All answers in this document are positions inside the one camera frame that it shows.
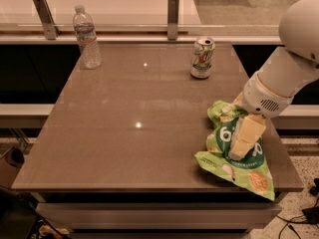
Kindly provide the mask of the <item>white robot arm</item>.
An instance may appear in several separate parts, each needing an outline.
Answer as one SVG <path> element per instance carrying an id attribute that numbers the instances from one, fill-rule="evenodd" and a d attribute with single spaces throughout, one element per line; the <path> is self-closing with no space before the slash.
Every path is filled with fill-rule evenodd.
<path id="1" fill-rule="evenodd" d="M 319 0 L 300 0 L 282 16 L 282 45 L 245 84 L 234 103 L 248 112 L 236 125 L 229 157 L 243 159 L 306 85 L 319 79 Z"/>

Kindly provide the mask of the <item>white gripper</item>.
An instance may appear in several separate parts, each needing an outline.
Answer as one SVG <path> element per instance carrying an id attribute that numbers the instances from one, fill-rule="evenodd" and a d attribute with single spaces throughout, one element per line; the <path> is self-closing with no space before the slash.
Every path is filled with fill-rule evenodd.
<path id="1" fill-rule="evenodd" d="M 292 103 L 294 96 L 295 88 L 281 78 L 264 76 L 262 72 L 254 73 L 242 94 L 233 101 L 236 106 L 252 114 L 238 119 L 229 157 L 235 161 L 243 159 L 265 132 L 264 117 L 278 117 Z"/>

